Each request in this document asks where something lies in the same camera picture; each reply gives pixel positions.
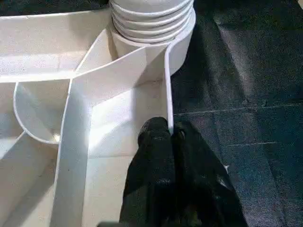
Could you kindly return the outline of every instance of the curved partition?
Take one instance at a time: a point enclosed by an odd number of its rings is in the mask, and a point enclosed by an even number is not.
[[[34,139],[59,144],[69,80],[17,83],[14,110],[24,131]]]
[[[172,103],[172,94],[171,94],[171,85],[170,85],[170,77],[174,74],[178,69],[183,65],[186,52],[188,50],[189,42],[191,35],[194,30],[194,26],[196,24],[196,14],[193,10],[192,16],[190,18],[190,26],[186,28],[186,30],[180,34],[166,49],[165,52],[165,81],[166,81],[166,95],[167,95],[167,111],[168,111],[168,122],[171,126],[169,128],[170,133],[173,134],[173,108],[170,103]]]

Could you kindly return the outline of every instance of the white panel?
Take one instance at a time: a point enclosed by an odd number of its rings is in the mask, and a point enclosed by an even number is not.
[[[13,110],[14,88],[14,83],[0,84],[0,159],[23,132]]]
[[[149,82],[106,100],[93,108],[89,158],[133,156],[137,137],[145,121],[167,118],[162,109],[162,82]]]
[[[22,128],[34,139],[58,144],[69,80],[17,83],[14,109]]]
[[[55,160],[39,175],[3,227],[49,227],[53,208]]]
[[[84,73],[73,80],[77,89],[93,105],[134,87],[146,68],[145,48],[138,49],[108,65]]]
[[[0,78],[74,71],[109,22],[109,9],[0,17]]]
[[[174,74],[184,63],[192,31],[196,23],[196,14],[193,10],[189,26],[180,34],[167,48],[168,62],[165,62],[165,68],[169,69],[170,75]]]
[[[145,47],[147,66],[138,84],[163,79],[166,47],[167,44]]]
[[[37,73],[37,74],[26,74],[26,76],[17,75],[1,75],[0,83],[12,83],[12,82],[29,82],[29,81],[46,81],[46,80],[58,80],[58,79],[70,79],[75,77],[74,71],[59,71],[55,73]]]
[[[0,226],[56,157],[52,149],[25,132],[0,160]]]
[[[83,73],[108,64],[117,58],[110,28],[107,27],[97,37],[76,71],[77,73]]]
[[[128,165],[133,157],[88,160],[83,227],[119,220]]]
[[[193,29],[196,23],[195,11],[192,11],[190,22],[188,27],[178,36],[176,39],[167,47],[165,52],[165,90],[167,98],[167,113],[168,113],[168,125],[169,131],[173,133],[173,106],[172,106],[172,93],[171,93],[171,82],[170,77],[183,65],[189,42],[193,33]]]
[[[51,227],[79,227],[89,146],[90,108],[71,82],[63,115]]]
[[[110,21],[110,10],[0,18],[1,55],[88,50]]]

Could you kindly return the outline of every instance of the black floor mat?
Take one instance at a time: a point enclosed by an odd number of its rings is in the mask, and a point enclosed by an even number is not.
[[[293,0],[196,1],[172,77],[175,120],[195,124],[252,227],[303,225],[303,11]]]

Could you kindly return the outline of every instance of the black cloth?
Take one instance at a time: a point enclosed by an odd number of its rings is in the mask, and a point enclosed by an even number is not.
[[[198,130],[164,118],[143,126],[127,171],[120,222],[136,226],[246,227],[229,176]]]
[[[220,2],[195,1],[174,119],[229,166],[249,226],[303,226],[303,11],[295,0]]]

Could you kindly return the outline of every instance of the ribbed cylinder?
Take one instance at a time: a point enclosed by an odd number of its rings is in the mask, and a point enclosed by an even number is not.
[[[172,40],[189,23],[193,0],[111,0],[115,28],[139,43]]]

